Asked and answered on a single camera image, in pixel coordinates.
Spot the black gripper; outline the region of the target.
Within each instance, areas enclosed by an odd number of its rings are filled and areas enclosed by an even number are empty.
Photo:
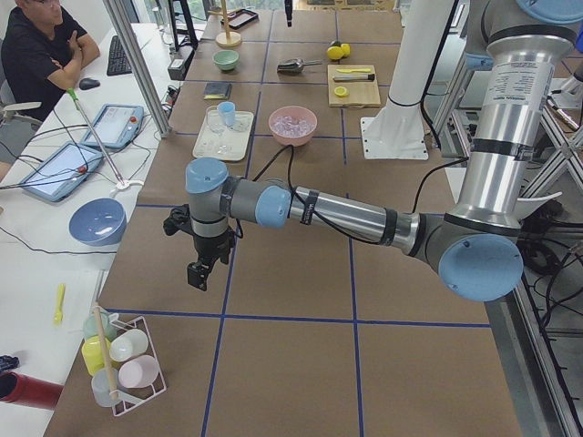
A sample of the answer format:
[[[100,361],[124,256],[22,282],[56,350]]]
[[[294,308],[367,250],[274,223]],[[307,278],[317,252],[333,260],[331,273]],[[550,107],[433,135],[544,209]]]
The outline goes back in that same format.
[[[187,282],[198,290],[206,291],[208,276],[215,263],[219,260],[222,264],[229,264],[230,252],[235,247],[236,232],[225,218],[215,223],[201,223],[193,219],[188,204],[170,211],[163,222],[163,230],[167,236],[178,231],[192,236],[198,258],[186,267]]]

